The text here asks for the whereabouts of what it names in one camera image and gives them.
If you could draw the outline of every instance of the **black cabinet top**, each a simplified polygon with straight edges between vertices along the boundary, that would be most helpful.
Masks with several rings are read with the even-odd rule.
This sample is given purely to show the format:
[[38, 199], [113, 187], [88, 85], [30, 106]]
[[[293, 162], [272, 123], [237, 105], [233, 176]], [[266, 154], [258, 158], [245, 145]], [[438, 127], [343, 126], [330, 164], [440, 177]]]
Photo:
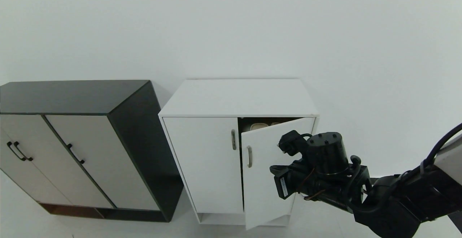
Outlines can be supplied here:
[[104, 115], [149, 82], [11, 82], [0, 87], [0, 113]]

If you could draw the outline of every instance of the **cabinet door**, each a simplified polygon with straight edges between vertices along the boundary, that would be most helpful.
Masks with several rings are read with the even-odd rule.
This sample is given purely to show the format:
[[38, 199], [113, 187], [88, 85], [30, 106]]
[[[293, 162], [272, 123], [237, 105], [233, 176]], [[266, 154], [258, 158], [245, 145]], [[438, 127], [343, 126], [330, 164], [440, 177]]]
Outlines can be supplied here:
[[242, 213], [237, 118], [163, 120], [196, 212]]
[[20, 159], [23, 155], [12, 145], [14, 142], [0, 130], [0, 168], [3, 172], [37, 202], [72, 205], [32, 162]]
[[159, 210], [106, 116], [46, 117], [116, 207]]
[[1, 126], [73, 205], [112, 208], [41, 116], [2, 114]]
[[314, 118], [300, 118], [241, 134], [247, 230], [291, 213], [295, 196], [286, 200], [279, 198], [269, 167], [276, 164], [289, 165], [292, 161], [300, 159], [300, 154], [294, 157], [283, 154], [277, 144], [281, 136], [291, 130], [296, 130], [300, 134], [311, 133], [313, 124]]

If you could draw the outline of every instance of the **black and white cabinet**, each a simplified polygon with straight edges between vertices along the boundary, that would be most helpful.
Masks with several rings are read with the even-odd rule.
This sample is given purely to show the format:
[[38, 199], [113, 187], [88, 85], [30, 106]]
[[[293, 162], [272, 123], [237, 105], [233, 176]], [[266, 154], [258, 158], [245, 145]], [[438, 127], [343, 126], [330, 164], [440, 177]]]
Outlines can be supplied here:
[[0, 168], [48, 212], [170, 221], [183, 189], [148, 80], [0, 87]]

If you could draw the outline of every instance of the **cabinet base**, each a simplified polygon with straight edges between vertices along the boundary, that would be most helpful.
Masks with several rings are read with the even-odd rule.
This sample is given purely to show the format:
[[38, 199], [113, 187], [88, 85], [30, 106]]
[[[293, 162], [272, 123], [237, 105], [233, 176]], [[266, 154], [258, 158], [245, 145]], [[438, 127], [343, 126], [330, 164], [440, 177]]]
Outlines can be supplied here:
[[160, 211], [78, 207], [72, 205], [54, 205], [44, 203], [39, 203], [39, 205], [52, 215], [109, 220], [169, 222]]
[[[204, 225], [245, 225], [243, 213], [198, 213], [199, 223]], [[283, 215], [272, 221], [264, 223], [264, 226], [287, 226], [290, 215]]]

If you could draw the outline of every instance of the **metal handle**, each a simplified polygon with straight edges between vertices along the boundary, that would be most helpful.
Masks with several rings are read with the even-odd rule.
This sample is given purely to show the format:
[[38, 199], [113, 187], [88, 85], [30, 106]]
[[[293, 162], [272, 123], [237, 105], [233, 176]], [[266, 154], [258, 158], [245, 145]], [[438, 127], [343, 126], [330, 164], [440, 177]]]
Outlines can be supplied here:
[[13, 152], [13, 154], [14, 154], [16, 157], [18, 157], [18, 159], [20, 159], [20, 160], [22, 160], [22, 161], [26, 161], [26, 158], [25, 158], [25, 157], [22, 157], [22, 158], [19, 157], [18, 154], [16, 154], [16, 152], [14, 152], [14, 150], [11, 148], [11, 145], [13, 145], [12, 142], [8, 141], [8, 142], [6, 143], [6, 145], [8, 146], [8, 148], [10, 149], [10, 151]]
[[236, 150], [236, 131], [231, 130], [231, 143], [232, 143], [232, 149]]
[[252, 147], [247, 146], [247, 150], [249, 151], [249, 164], [247, 164], [247, 167], [251, 168], [252, 167]]
[[23, 155], [23, 157], [27, 158], [28, 161], [33, 161], [33, 158], [32, 157], [26, 157], [26, 155], [24, 155], [24, 153], [19, 149], [18, 145], [19, 145], [19, 142], [15, 141], [13, 143], [13, 145], [16, 147], [16, 149], [20, 152], [21, 155]]
[[67, 148], [71, 151], [72, 155], [74, 155], [74, 157], [75, 157], [81, 164], [85, 163], [85, 161], [84, 161], [83, 159], [82, 159], [82, 160], [79, 160], [79, 159], [77, 158], [77, 156], [74, 154], [74, 152], [72, 152], [72, 150], [71, 150], [72, 144], [70, 144], [70, 143], [67, 144]]

